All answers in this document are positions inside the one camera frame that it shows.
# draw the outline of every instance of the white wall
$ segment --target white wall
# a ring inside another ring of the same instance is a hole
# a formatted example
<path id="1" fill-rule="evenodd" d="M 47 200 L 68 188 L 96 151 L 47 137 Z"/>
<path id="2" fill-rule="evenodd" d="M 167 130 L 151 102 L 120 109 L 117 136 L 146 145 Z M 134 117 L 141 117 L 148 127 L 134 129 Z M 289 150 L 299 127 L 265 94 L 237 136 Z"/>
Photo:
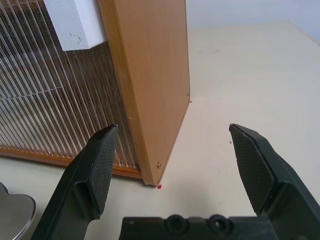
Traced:
<path id="1" fill-rule="evenodd" d="M 289 20 L 320 43 L 320 0 L 186 0 L 188 27 Z"/>

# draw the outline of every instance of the clear corrugated plastic panel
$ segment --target clear corrugated plastic panel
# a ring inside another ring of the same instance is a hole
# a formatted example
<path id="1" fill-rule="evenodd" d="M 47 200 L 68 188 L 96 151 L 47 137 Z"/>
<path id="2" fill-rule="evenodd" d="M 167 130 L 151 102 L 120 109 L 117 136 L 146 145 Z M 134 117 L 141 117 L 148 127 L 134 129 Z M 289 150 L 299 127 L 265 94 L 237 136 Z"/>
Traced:
<path id="1" fill-rule="evenodd" d="M 62 51 L 43 0 L 0 0 L 0 148 L 74 158 L 118 124 L 115 165 L 138 168 L 107 42 Z"/>

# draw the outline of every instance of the white table surface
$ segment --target white table surface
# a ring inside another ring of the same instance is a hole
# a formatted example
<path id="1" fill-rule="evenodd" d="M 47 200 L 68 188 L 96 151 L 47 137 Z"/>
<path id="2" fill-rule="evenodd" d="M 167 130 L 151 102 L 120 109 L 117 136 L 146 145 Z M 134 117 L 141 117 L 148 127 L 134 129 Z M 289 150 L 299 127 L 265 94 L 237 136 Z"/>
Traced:
<path id="1" fill-rule="evenodd" d="M 229 124 L 258 131 L 320 203 L 320 47 L 289 22 L 190 29 L 191 100 L 162 188 L 113 177 L 100 220 L 86 240 L 117 240 L 127 216 L 253 216 Z M 27 194 L 37 214 L 64 169 L 0 159 L 0 182 Z"/>

